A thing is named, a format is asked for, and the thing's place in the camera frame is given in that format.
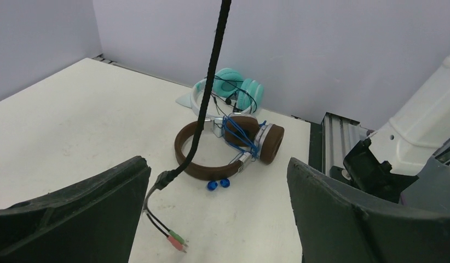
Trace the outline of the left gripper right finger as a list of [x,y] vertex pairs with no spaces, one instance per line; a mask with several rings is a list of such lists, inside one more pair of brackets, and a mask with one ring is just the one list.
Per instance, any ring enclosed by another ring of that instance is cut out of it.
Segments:
[[291,158],[303,262],[450,262],[450,215],[369,195]]

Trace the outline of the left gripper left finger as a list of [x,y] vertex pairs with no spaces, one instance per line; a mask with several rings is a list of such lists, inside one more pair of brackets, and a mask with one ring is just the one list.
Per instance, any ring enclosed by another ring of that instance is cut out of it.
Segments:
[[0,209],[0,262],[128,262],[150,174],[136,156]]

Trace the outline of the black and white headphones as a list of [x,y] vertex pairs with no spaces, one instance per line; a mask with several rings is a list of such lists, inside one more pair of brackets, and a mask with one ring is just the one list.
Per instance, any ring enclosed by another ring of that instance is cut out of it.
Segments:
[[166,239],[170,242],[170,244],[177,249],[178,251],[181,251],[183,253],[186,252],[186,244],[181,243],[177,238],[174,236],[165,233],[156,223],[155,219],[152,216],[152,213],[148,209],[148,200],[150,196],[156,191],[156,190],[163,190],[169,183],[171,183],[173,180],[175,180],[185,169],[190,165],[190,163],[193,160],[194,155],[196,154],[196,151],[198,149],[199,140],[202,134],[202,131],[204,129],[205,124],[205,118],[206,118],[206,112],[210,100],[210,96],[212,93],[212,86],[215,78],[215,72],[216,67],[222,47],[223,37],[226,30],[226,24],[227,19],[230,11],[231,1],[223,0],[221,2],[220,7],[220,13],[218,17],[217,27],[215,30],[215,38],[214,38],[214,44],[212,47],[212,53],[210,57],[210,62],[207,70],[206,75],[206,84],[203,94],[203,99],[200,105],[199,114],[198,114],[198,120],[197,120],[197,127],[195,129],[195,132],[193,134],[193,141],[191,148],[188,152],[188,155],[186,156],[186,159],[179,164],[179,166],[174,170],[166,170],[162,173],[160,173],[156,179],[155,184],[149,189],[145,200],[143,201],[143,207],[142,211],[146,214],[146,216],[149,218],[151,223],[163,234],[166,236]]

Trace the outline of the brown headphones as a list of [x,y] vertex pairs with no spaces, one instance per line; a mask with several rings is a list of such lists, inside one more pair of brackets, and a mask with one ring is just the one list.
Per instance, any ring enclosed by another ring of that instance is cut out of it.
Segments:
[[[268,133],[268,135],[264,140],[261,157],[258,158],[262,163],[271,164],[273,162],[278,153],[280,145],[283,141],[284,134],[285,134],[284,127],[273,124],[273,127],[270,129],[270,132]],[[239,167],[240,167],[239,162],[235,162],[233,164],[229,163],[227,165],[223,165],[220,167],[206,167],[191,162],[190,165],[185,169],[185,172],[189,176],[198,180],[217,181],[217,180],[224,180],[235,175],[236,174],[235,172],[238,170]]]

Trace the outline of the teal cat-ear headphones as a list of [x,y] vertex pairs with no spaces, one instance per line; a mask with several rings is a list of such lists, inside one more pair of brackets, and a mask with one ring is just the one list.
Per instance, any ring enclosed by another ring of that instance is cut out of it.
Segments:
[[[206,79],[197,82],[192,90],[176,99],[176,103],[199,114],[199,95],[204,91]],[[233,106],[234,112],[254,114],[259,109],[264,95],[264,86],[258,81],[244,78],[232,68],[223,68],[215,73],[211,96],[224,99]]]

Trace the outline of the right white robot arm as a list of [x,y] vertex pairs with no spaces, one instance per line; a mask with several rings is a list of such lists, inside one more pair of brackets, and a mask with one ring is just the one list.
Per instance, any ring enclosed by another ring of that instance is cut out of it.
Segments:
[[449,140],[450,55],[393,117],[350,150],[343,165],[353,186],[397,203]]

